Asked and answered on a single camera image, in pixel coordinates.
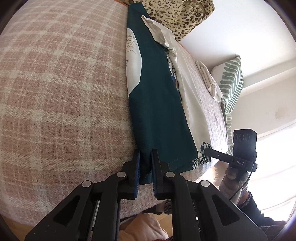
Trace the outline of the right forearm black sleeve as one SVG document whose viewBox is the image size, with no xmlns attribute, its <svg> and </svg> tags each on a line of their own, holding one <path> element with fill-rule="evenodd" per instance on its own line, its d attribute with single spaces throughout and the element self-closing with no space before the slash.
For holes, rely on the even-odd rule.
<svg viewBox="0 0 296 241">
<path fill-rule="evenodd" d="M 257 208 L 252 193 L 246 191 L 241 197 L 238 208 L 248 216 L 261 230 L 267 235 L 269 240 L 275 238 L 286 225 L 285 221 L 275 221 L 264 214 Z"/>
</svg>

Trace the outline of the right hand grey glove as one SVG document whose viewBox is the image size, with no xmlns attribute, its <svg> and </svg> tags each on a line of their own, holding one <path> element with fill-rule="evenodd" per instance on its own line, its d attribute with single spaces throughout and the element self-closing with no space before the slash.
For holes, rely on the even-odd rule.
<svg viewBox="0 0 296 241">
<path fill-rule="evenodd" d="M 238 170 L 228 167 L 225 176 L 219 186 L 220 192 L 233 203 L 238 204 L 240 199 L 247 193 L 249 173 L 246 172 L 240 181 L 236 181 Z"/>
</svg>

